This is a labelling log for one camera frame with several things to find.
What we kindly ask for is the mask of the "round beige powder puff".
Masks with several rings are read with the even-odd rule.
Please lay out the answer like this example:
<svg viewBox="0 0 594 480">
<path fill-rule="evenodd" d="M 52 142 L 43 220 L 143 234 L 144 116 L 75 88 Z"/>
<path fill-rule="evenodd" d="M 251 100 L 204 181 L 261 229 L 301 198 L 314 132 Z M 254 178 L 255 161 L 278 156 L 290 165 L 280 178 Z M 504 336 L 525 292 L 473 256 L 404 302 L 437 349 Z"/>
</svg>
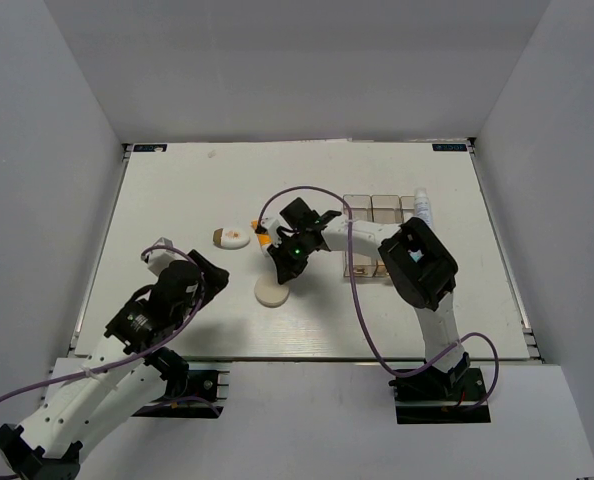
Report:
<svg viewBox="0 0 594 480">
<path fill-rule="evenodd" d="M 290 295 L 287 285 L 279 284 L 273 274 L 261 275 L 253 290 L 256 300 L 268 308 L 277 308 L 283 305 Z"/>
</svg>

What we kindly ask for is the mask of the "white spray bottle clear cap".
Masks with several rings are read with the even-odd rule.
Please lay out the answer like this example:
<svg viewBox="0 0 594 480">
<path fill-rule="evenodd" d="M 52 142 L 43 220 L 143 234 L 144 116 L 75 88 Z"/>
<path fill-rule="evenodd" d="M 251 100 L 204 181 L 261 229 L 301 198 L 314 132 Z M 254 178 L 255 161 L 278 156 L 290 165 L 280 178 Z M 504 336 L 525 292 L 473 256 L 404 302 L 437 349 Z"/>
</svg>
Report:
<svg viewBox="0 0 594 480">
<path fill-rule="evenodd" d="M 417 188 L 414 193 L 414 215 L 433 228 L 433 216 L 430 199 L 425 188 Z"/>
</svg>

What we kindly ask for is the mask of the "pink teal gradient spray bottle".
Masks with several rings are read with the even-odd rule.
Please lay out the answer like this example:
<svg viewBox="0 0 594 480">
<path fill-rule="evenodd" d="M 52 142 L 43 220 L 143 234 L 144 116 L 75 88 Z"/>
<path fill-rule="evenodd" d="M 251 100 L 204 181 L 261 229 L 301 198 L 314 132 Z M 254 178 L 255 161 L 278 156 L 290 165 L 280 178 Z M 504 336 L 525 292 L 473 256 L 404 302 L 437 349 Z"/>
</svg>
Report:
<svg viewBox="0 0 594 480">
<path fill-rule="evenodd" d="M 417 252 L 412 252 L 410 254 L 410 256 L 415 262 L 418 262 L 423 257 L 423 254 L 420 251 L 417 251 Z"/>
</svg>

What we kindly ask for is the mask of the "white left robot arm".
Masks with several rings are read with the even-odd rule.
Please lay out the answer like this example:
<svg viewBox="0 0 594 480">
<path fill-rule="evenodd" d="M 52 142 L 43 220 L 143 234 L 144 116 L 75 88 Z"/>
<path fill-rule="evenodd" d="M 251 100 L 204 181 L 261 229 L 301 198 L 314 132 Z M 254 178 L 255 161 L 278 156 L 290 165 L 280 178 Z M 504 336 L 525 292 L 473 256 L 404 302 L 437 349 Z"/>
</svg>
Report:
<svg viewBox="0 0 594 480">
<path fill-rule="evenodd" d="M 195 250 L 154 246 L 142 259 L 155 282 L 132 294 L 78 372 L 56 379 L 35 413 L 0 427 L 13 478 L 75 478 L 99 442 L 140 410 L 214 406 L 206 378 L 166 345 L 227 287 L 229 273 Z"/>
</svg>

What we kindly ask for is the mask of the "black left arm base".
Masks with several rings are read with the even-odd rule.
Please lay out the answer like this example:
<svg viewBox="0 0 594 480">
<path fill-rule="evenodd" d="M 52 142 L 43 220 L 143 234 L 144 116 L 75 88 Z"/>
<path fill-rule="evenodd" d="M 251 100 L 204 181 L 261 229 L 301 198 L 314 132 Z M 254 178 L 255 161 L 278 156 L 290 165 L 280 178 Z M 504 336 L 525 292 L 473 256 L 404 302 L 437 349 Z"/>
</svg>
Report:
<svg viewBox="0 0 594 480">
<path fill-rule="evenodd" d="M 217 419 L 228 397 L 230 371 L 224 365 L 190 368 L 187 379 L 141 407 L 137 418 Z"/>
</svg>

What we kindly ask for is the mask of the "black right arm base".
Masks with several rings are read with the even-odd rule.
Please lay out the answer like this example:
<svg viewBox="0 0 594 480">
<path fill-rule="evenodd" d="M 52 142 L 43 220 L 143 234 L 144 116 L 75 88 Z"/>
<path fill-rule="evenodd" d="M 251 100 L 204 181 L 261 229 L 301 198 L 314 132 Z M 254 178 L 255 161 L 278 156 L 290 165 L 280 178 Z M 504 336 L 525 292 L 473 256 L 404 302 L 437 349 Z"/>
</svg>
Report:
<svg viewBox="0 0 594 480">
<path fill-rule="evenodd" d="M 469 368 L 451 389 L 431 379 L 427 372 L 411 378 L 393 378 L 396 420 L 399 425 L 487 424 L 491 415 L 479 368 Z"/>
</svg>

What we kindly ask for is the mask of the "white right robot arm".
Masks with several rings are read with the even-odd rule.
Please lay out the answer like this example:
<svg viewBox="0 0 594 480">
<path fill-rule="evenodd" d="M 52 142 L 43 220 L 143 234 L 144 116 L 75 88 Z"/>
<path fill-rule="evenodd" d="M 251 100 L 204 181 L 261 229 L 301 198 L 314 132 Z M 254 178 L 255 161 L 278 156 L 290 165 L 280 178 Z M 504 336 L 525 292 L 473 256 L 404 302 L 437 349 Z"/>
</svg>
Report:
<svg viewBox="0 0 594 480">
<path fill-rule="evenodd" d="M 470 359 L 454 314 L 458 265 L 423 220 L 380 224 L 355 219 L 350 210 L 320 214 L 296 198 L 278 218 L 260 217 L 255 231 L 271 240 L 267 252 L 280 284 L 300 276 L 314 252 L 342 252 L 350 266 L 357 255 L 381 261 L 396 292 L 413 307 L 424 342 L 423 367 L 399 377 L 420 376 L 443 399 L 463 389 Z"/>
</svg>

